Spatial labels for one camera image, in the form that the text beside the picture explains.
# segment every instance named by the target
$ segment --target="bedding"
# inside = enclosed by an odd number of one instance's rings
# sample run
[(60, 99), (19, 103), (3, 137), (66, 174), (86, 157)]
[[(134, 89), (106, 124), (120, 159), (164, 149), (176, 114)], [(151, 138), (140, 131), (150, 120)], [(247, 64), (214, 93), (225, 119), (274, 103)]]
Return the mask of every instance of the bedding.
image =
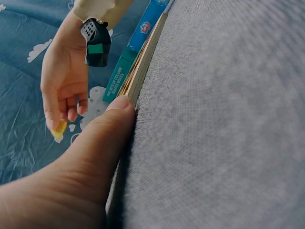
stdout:
[(102, 96), (149, 0), (135, 0), (110, 31), (105, 68), (90, 68), (88, 112), (61, 139), (45, 125), (40, 92), (45, 50), (74, 0), (0, 0), (0, 184), (29, 175), (58, 158), (107, 104)]

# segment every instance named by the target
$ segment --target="book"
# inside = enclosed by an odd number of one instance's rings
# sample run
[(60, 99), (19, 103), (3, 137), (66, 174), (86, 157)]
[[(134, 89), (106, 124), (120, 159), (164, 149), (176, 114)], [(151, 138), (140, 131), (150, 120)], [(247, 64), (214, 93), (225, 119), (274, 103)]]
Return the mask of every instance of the book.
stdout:
[(163, 30), (167, 13), (163, 13), (158, 19), (148, 39), (143, 44), (125, 82), (123, 83), (118, 96), (126, 95), (130, 98), (133, 105), (136, 104), (140, 94), (148, 67), (153, 57), (161, 32)]
[(103, 101), (111, 103), (129, 74), (141, 47), (151, 34), (153, 27), (166, 9), (169, 0), (151, 0), (148, 4), (131, 40), (124, 49), (106, 87)]

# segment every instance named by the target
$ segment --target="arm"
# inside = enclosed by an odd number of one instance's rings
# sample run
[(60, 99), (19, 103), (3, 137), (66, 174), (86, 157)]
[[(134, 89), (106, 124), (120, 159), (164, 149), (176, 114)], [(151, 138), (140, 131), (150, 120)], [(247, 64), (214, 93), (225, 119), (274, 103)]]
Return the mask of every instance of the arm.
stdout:
[(124, 16), (133, 0), (78, 0), (73, 12), (83, 22), (90, 18), (108, 22), (112, 29)]

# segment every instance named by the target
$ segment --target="hand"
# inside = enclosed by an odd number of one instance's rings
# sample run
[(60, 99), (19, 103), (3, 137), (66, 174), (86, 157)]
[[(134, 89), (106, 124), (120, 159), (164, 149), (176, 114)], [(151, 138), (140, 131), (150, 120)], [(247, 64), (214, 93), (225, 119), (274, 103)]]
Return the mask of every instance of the hand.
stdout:
[(88, 66), (82, 21), (70, 12), (63, 21), (42, 63), (41, 91), (46, 124), (50, 130), (60, 120), (74, 122), (88, 106)]
[(112, 176), (134, 124), (123, 96), (56, 161), (0, 187), (0, 228), (101, 228)]

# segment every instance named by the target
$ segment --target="fingernail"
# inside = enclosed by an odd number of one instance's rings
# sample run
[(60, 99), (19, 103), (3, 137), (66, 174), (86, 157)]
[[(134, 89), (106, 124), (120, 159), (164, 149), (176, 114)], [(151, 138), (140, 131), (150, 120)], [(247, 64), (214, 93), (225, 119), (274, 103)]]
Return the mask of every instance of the fingernail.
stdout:
[(55, 126), (55, 122), (51, 119), (46, 119), (46, 123), (47, 123), (47, 127), (50, 129), (50, 130), (54, 130), (56, 129), (56, 126)]
[(126, 107), (128, 107), (130, 103), (130, 99), (125, 96), (119, 96), (117, 97), (115, 100), (113, 100), (113, 102), (111, 104), (109, 104), (108, 108), (106, 109), (106, 111), (109, 111), (111, 109), (125, 109)]

